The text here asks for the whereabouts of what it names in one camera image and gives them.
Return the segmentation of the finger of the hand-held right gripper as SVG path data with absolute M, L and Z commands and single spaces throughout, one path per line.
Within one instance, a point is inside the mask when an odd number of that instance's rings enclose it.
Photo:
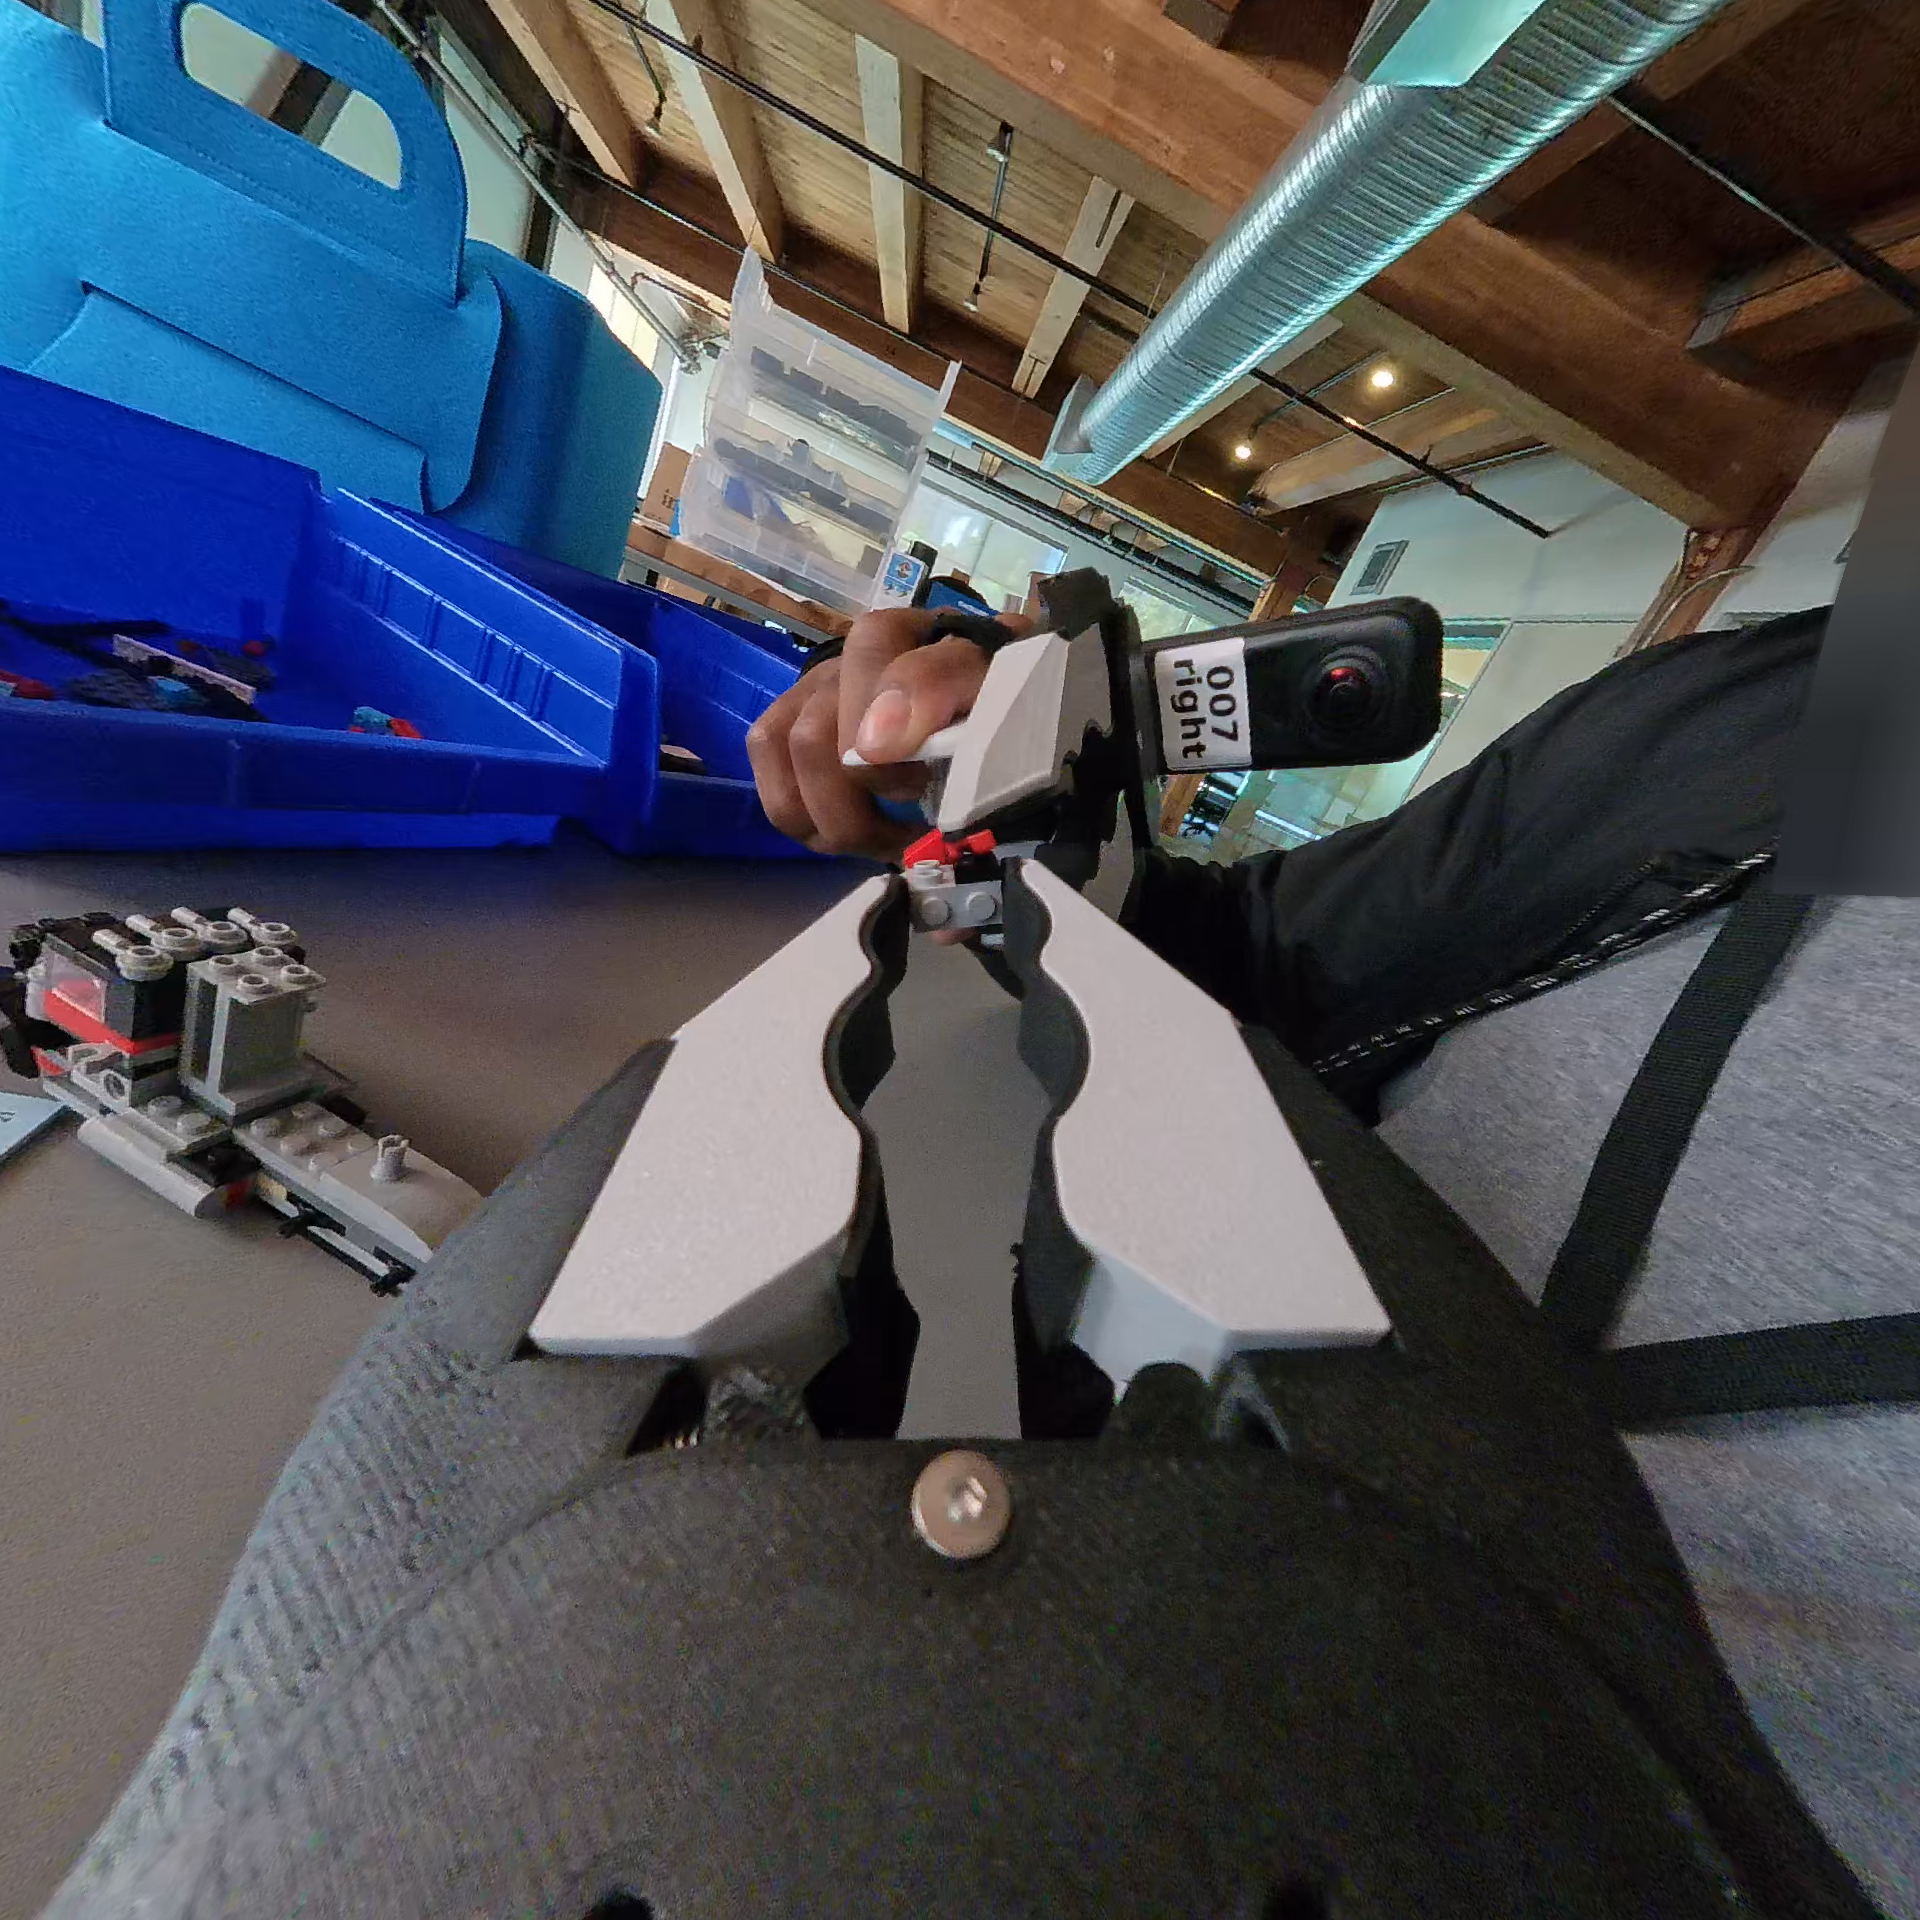
M 1115 841 L 1151 841 L 1132 736 L 1081 734 L 1046 793 L 995 809 L 1000 846 L 1033 844 L 1052 873 L 1087 891 Z
M 995 652 L 963 721 L 941 734 L 941 822 L 991 817 L 1063 790 L 1087 737 L 1115 734 L 1100 631 L 1033 632 Z

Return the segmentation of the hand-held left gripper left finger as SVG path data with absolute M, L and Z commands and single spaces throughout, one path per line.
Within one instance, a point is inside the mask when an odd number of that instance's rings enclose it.
M 533 1314 L 552 1355 L 838 1355 L 895 1059 L 900 877 L 870 877 L 683 1023 Z

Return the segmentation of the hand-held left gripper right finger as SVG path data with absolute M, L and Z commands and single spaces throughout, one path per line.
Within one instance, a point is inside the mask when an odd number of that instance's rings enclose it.
M 1043 1091 L 1016 1244 L 1031 1355 L 1122 1396 L 1145 1369 L 1365 1351 L 1387 1307 L 1239 1025 L 1040 859 L 1002 894 Z

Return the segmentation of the small black red brick assembly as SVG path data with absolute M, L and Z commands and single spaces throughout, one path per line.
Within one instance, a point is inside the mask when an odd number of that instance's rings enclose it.
M 900 852 L 900 871 L 915 931 L 968 939 L 1000 931 L 1002 853 L 990 827 L 955 837 L 932 827 Z

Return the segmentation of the grey black toy brick truck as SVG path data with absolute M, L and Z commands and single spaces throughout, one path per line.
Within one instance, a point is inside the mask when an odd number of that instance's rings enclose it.
M 237 904 L 14 923 L 4 1067 L 78 1121 L 78 1146 L 178 1212 L 259 1208 L 392 1298 L 482 1195 L 377 1125 L 310 1054 L 323 989 L 299 936 Z

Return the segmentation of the person's right forearm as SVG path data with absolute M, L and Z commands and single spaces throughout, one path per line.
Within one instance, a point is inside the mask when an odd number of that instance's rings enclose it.
M 1830 614 L 1616 659 L 1318 844 L 1236 863 L 1145 852 L 1119 926 L 1375 1122 L 1441 1035 L 1764 881 Z

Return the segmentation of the grey desk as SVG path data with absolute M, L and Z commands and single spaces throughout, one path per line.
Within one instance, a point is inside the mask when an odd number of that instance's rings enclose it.
M 392 1131 L 496 1186 L 860 869 L 541 852 L 4 860 L 4 926 L 246 904 L 326 975 L 313 1051 Z M 1011 1240 L 1043 1096 L 1015 999 L 915 943 L 869 1104 L 922 1318 L 906 1436 L 1011 1436 Z M 278 1465 L 387 1309 L 262 1212 L 191 1219 L 62 1132 L 1 1190 L 4 1914 L 36 1914 L 168 1715 Z

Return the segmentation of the person's right hand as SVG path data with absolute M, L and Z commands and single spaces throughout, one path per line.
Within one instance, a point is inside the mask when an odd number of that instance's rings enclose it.
M 968 716 L 987 668 L 982 645 L 931 609 L 864 613 L 840 653 L 745 734 L 764 816 L 805 848 L 895 863 L 924 819 L 900 822 L 883 802 L 919 798 L 924 740 Z

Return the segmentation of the clear plastic storage box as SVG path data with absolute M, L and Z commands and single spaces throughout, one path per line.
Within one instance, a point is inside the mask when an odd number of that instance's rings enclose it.
M 679 539 L 818 607 L 873 607 L 959 372 L 928 388 L 796 318 L 745 252 Z

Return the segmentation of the large blue plastic bin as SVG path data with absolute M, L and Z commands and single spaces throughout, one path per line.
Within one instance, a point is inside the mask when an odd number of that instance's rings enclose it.
M 4 852 L 541 846 L 651 800 L 658 673 L 437 522 L 4 372 Z M 259 718 L 68 696 L 109 640 L 267 644 Z

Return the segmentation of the person's grey sweater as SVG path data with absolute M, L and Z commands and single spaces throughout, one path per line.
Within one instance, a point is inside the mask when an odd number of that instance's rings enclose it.
M 1720 926 L 1474 1019 L 1378 1137 L 1530 1298 L 1624 1086 Z M 1914 1309 L 1917 901 L 1820 900 L 1691 1132 L 1619 1344 Z M 1914 1406 L 1633 1441 L 1748 1709 L 1885 1914 L 1917 1905 Z

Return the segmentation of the blue felt bag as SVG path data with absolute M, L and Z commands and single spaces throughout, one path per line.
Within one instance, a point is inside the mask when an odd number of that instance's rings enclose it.
M 617 577 L 658 382 L 576 289 L 467 236 L 464 161 L 338 6 L 213 6 L 379 108 L 397 182 L 194 79 L 185 6 L 92 44 L 4 6 L 4 370 Z

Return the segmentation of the silver ventilation duct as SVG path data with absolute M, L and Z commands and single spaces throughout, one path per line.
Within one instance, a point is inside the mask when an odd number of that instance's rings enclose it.
M 1074 384 L 1043 464 L 1106 482 L 1720 8 L 1375 6 L 1327 100 L 1118 370 Z

